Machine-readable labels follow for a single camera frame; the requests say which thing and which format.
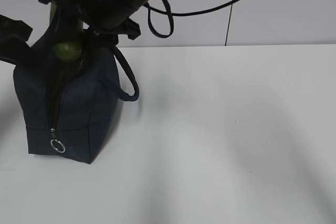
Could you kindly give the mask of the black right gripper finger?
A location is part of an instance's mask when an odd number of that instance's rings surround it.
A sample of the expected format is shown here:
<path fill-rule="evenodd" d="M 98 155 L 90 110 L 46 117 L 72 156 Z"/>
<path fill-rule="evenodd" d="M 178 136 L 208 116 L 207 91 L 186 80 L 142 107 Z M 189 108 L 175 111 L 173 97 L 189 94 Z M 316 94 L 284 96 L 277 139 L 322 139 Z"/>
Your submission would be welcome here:
<path fill-rule="evenodd" d="M 50 6 L 49 27 L 43 38 L 43 46 L 51 48 L 57 44 L 72 44 L 82 48 L 82 21 L 73 16 L 68 16 L 66 10 L 52 2 Z"/>

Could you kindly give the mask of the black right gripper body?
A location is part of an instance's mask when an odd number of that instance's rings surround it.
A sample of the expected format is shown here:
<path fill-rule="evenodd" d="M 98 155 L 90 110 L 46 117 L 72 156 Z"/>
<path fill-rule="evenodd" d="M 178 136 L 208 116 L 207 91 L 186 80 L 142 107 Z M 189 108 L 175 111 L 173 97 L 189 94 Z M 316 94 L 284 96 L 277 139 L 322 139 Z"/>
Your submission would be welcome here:
<path fill-rule="evenodd" d="M 133 9 L 120 0 L 39 0 L 56 4 L 61 14 L 77 18 L 99 35 L 127 35 L 134 40 L 141 35 L 139 24 L 129 16 Z"/>

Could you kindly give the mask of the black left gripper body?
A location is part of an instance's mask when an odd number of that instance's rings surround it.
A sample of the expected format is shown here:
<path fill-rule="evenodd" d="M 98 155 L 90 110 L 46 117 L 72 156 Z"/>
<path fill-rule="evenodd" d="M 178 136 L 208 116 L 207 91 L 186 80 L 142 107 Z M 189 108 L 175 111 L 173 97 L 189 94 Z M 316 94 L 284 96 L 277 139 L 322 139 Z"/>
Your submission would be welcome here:
<path fill-rule="evenodd" d="M 21 20 L 13 20 L 1 15 L 1 41 L 17 38 L 27 42 L 33 29 Z"/>

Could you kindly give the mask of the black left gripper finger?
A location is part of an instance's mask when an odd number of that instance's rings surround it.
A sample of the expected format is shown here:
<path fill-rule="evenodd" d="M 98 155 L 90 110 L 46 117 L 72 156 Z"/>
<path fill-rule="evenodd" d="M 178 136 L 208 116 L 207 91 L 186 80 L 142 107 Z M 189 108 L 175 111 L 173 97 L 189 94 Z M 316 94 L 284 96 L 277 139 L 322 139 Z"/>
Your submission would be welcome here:
<path fill-rule="evenodd" d="M 9 38 L 1 41 L 1 61 L 16 66 L 30 67 L 35 63 L 35 56 L 25 41 Z"/>

